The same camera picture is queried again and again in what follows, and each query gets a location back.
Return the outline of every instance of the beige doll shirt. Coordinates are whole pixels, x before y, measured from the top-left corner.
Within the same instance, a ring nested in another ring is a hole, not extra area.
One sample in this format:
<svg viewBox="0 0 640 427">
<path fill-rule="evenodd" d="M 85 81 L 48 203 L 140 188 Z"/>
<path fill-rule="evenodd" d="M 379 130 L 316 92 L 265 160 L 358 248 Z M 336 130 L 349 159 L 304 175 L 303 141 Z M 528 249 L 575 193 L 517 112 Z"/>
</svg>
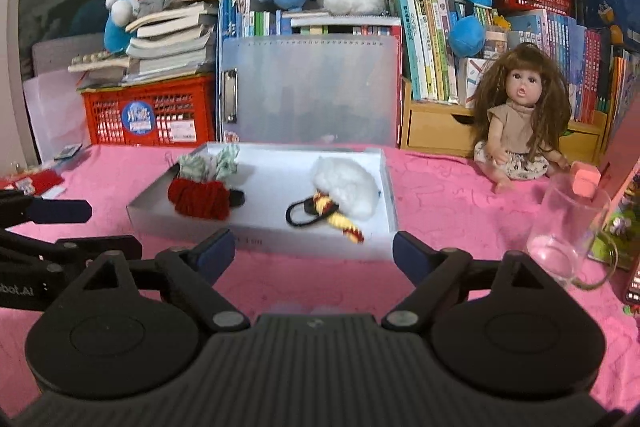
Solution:
<svg viewBox="0 0 640 427">
<path fill-rule="evenodd" d="M 507 103 L 492 107 L 487 111 L 490 121 L 495 117 L 504 126 L 500 144 L 506 151 L 517 154 L 529 153 L 527 143 L 533 136 L 533 127 L 531 127 L 533 109 L 533 107 L 525 107 L 515 103 L 513 100 L 507 100 Z"/>
</svg>

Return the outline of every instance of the wooden drawer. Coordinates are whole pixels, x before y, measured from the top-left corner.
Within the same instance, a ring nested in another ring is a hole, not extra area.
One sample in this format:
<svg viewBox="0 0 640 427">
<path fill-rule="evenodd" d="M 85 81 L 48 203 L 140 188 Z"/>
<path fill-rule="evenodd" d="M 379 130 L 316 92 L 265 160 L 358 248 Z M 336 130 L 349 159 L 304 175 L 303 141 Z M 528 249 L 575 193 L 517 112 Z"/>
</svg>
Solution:
<svg viewBox="0 0 640 427">
<path fill-rule="evenodd" d="M 473 156 L 471 123 L 469 116 L 411 111 L 408 145 L 431 154 Z"/>
<path fill-rule="evenodd" d="M 572 161 L 582 161 L 593 163 L 595 161 L 596 150 L 598 148 L 599 136 L 582 132 L 572 132 L 560 138 L 560 152 L 567 159 Z"/>
</svg>

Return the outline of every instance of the blue round sticker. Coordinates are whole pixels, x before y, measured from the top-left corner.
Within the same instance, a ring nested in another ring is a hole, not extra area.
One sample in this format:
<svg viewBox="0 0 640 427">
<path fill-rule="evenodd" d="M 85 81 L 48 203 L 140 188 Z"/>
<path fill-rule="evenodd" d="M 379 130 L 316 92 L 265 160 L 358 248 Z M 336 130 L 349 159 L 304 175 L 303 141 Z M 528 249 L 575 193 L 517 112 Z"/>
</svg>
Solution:
<svg viewBox="0 0 640 427">
<path fill-rule="evenodd" d="M 133 134 L 149 134 L 154 128 L 153 108 L 146 102 L 129 102 L 122 112 L 124 128 Z"/>
</svg>

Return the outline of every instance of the mug handle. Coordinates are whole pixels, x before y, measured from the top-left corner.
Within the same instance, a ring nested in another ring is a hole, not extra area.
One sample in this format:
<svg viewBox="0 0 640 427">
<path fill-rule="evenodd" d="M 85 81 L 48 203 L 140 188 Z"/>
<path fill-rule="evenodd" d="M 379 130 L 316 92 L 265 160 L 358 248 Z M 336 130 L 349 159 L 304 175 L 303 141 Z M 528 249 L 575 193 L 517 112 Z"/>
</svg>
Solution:
<svg viewBox="0 0 640 427">
<path fill-rule="evenodd" d="M 611 236 L 604 232 L 604 230 L 600 230 L 597 235 L 598 239 L 601 240 L 607 247 L 607 252 L 609 253 L 609 269 L 607 269 L 607 273 L 603 277 L 603 279 L 594 282 L 594 283 L 586 283 L 576 278 L 572 281 L 576 288 L 580 290 L 596 290 L 603 286 L 609 279 L 611 279 L 613 273 L 616 271 L 618 267 L 618 247 L 615 242 L 611 238 Z"/>
</svg>

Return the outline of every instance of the black triangle hole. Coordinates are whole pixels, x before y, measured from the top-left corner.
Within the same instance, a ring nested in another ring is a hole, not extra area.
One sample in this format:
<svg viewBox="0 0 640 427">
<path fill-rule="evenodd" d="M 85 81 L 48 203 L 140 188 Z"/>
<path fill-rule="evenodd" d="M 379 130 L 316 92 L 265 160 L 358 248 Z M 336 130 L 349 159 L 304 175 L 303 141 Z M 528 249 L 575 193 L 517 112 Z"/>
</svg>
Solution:
<svg viewBox="0 0 640 427">
<path fill-rule="evenodd" d="M 534 290 L 542 290 L 544 286 L 540 281 L 529 271 L 529 268 L 524 266 L 523 263 L 518 263 L 518 271 L 513 278 L 512 285 L 514 288 L 531 288 Z"/>
<path fill-rule="evenodd" d="M 119 286 L 118 276 L 113 263 L 104 263 L 84 286 L 85 290 L 115 289 Z"/>
</svg>

